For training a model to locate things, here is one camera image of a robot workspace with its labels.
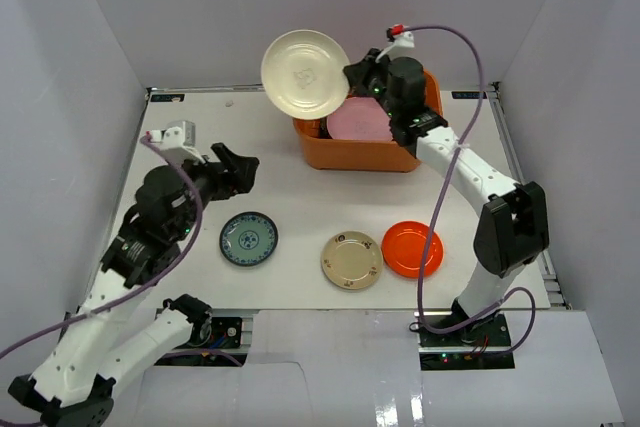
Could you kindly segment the cream white round plate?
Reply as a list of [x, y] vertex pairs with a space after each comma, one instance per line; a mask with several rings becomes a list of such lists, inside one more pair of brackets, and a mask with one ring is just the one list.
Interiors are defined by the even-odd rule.
[[283, 113], [317, 120], [336, 111], [346, 100], [349, 83], [343, 68], [344, 49], [314, 30], [294, 30], [275, 39], [261, 62], [261, 82], [269, 100]]

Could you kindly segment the blue floral round plate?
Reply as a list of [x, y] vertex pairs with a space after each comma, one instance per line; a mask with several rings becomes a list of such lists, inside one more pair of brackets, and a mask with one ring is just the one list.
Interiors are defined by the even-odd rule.
[[275, 222], [267, 215], [248, 211], [229, 219], [221, 229], [222, 256], [238, 267], [255, 267], [271, 257], [279, 241]]

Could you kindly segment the beige round patterned plate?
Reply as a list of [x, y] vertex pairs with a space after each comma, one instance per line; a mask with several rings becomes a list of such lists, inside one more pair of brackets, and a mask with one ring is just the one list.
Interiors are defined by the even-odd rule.
[[371, 287], [381, 276], [384, 267], [382, 251], [369, 235], [359, 231], [344, 231], [325, 244], [321, 269], [335, 286], [358, 291]]

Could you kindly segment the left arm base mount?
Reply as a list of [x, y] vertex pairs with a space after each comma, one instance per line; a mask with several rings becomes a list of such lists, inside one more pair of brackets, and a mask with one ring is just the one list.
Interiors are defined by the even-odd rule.
[[243, 319], [232, 316], [214, 316], [204, 321], [182, 323], [189, 327], [185, 342], [172, 349], [166, 357], [186, 355], [213, 356], [213, 351], [239, 350], [242, 345]]

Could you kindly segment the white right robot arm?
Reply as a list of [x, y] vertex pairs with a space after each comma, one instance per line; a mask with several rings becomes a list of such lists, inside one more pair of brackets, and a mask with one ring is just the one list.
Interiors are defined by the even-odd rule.
[[377, 49], [344, 67], [351, 94], [374, 99], [387, 115], [393, 140], [437, 171], [478, 216], [477, 265], [451, 313], [422, 330], [472, 346], [488, 332], [485, 317], [513, 295], [513, 282], [549, 246], [546, 196], [535, 183], [502, 174], [464, 144], [426, 100], [423, 66], [410, 57], [389, 59]]

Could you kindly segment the orange round plate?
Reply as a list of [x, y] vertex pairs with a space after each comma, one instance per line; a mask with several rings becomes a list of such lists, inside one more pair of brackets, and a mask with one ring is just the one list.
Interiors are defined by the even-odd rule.
[[[384, 234], [381, 247], [387, 266], [402, 277], [417, 279], [428, 234], [429, 228], [420, 222], [402, 221], [392, 225]], [[443, 258], [444, 246], [440, 237], [434, 233], [424, 263], [424, 276], [434, 274], [440, 268]]]

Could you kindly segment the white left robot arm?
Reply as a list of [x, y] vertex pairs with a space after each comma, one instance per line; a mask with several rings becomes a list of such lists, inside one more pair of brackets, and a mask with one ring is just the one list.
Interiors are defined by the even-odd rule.
[[123, 344], [123, 327], [140, 303], [195, 244], [212, 201], [247, 194], [259, 161], [222, 143], [215, 161], [189, 147], [142, 139], [163, 165], [151, 169], [100, 262], [76, 314], [52, 326], [63, 333], [32, 373], [16, 377], [8, 393], [39, 414], [42, 426], [101, 426], [116, 396], [172, 349], [201, 347], [211, 335], [211, 307], [188, 294], [167, 299], [160, 315]]

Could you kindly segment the pink round plate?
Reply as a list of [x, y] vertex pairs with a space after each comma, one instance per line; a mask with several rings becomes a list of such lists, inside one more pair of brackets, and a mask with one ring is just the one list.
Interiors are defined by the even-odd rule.
[[356, 141], [392, 140], [389, 117], [372, 98], [348, 98], [326, 120], [332, 139]]

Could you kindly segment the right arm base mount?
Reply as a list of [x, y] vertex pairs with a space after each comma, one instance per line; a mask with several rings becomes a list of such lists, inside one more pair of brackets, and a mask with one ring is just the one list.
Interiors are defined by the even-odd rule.
[[418, 321], [408, 326], [418, 337], [418, 352], [428, 360], [450, 364], [456, 361], [475, 361], [493, 352], [511, 347], [511, 336], [502, 313], [491, 314], [471, 326], [449, 334], [427, 331]]

